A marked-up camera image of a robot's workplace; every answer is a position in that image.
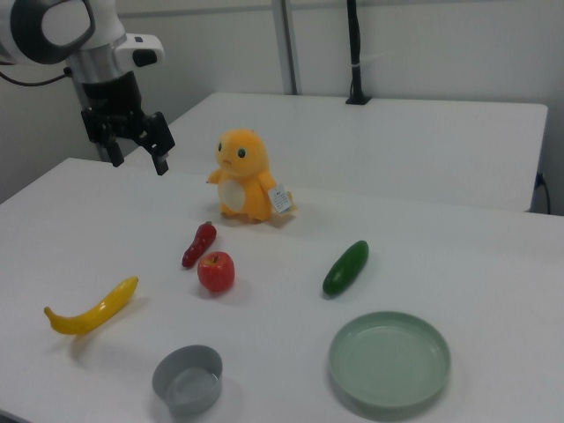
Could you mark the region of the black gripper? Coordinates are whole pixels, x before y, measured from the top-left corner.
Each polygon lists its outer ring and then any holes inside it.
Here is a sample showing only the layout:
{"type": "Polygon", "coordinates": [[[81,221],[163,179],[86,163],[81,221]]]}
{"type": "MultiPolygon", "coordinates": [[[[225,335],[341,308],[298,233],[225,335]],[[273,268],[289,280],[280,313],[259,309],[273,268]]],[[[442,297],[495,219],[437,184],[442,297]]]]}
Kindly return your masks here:
{"type": "Polygon", "coordinates": [[[100,159],[119,167],[124,162],[115,138],[133,140],[151,155],[157,175],[168,171],[167,156],[175,146],[164,115],[147,115],[133,71],[98,83],[82,83],[87,106],[81,114],[89,139],[98,144],[100,159]]]}

